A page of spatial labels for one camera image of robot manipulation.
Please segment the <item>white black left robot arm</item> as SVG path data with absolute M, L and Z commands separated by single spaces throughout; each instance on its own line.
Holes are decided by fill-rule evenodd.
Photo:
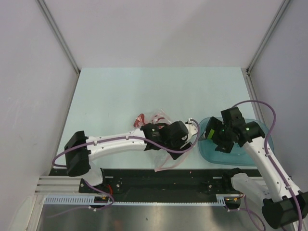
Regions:
M 106 180 L 94 160 L 122 152 L 159 150 L 178 159 L 192 147 L 190 139 L 197 133 L 195 124 L 182 121 L 148 123 L 128 133 L 107 137 L 90 137 L 84 131 L 77 131 L 64 147 L 66 174 L 83 178 L 99 193 L 106 188 Z

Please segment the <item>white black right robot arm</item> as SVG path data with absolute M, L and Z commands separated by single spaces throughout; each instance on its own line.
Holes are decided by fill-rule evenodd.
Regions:
M 308 194 L 287 175 L 268 146 L 266 134 L 256 121 L 247 123 L 242 116 L 209 118 L 203 138 L 212 141 L 216 150 L 230 153 L 234 144 L 243 148 L 254 161 L 266 186 L 262 187 L 238 168 L 232 169 L 222 181 L 227 193 L 239 191 L 260 204 L 261 212 L 273 229 L 284 228 L 294 222 L 303 229 L 308 214 Z

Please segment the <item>clear zip top bag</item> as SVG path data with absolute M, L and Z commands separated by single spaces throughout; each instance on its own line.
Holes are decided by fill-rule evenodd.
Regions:
M 151 113 L 144 113 L 144 114 L 149 114 L 149 115 L 154 115 L 154 114 L 163 114 L 164 116 L 167 117 L 167 119 L 170 121 L 170 124 L 176 121 L 173 121 L 170 119 L 170 117 L 163 111 L 163 110 L 156 110 Z M 165 170 L 170 170 L 178 167 L 189 155 L 191 152 L 192 148 L 196 145 L 197 140 L 192 141 L 192 139 L 188 142 L 192 143 L 192 148 L 184 153 L 180 158 L 177 160 L 173 160 L 172 157 L 170 156 L 169 152 L 175 151 L 176 149 L 169 149 L 164 147 L 161 144 L 161 137 L 158 131 L 158 125 L 157 124 L 146 124 L 139 128 L 145 135 L 145 143 L 146 143 L 146 149 L 147 151 L 165 151 L 166 154 L 161 155 L 160 157 L 157 157 L 155 159 L 155 167 L 154 170 L 156 172 L 158 171 L 165 171 Z

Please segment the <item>red fake lobster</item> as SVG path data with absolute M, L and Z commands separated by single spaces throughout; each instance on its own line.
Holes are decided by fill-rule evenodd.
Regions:
M 150 124 L 159 124 L 159 123 L 170 124 L 170 121 L 163 114 L 149 115 L 149 114 L 141 113 L 135 119 L 133 123 L 133 127 L 141 128 L 142 126 L 149 124 L 149 123 Z

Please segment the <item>green fake food ball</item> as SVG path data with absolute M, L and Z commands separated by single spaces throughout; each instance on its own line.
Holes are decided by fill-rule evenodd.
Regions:
M 213 135 L 214 135 L 215 131 L 213 129 L 210 130 L 208 136 L 207 136 L 207 139 L 211 140 Z

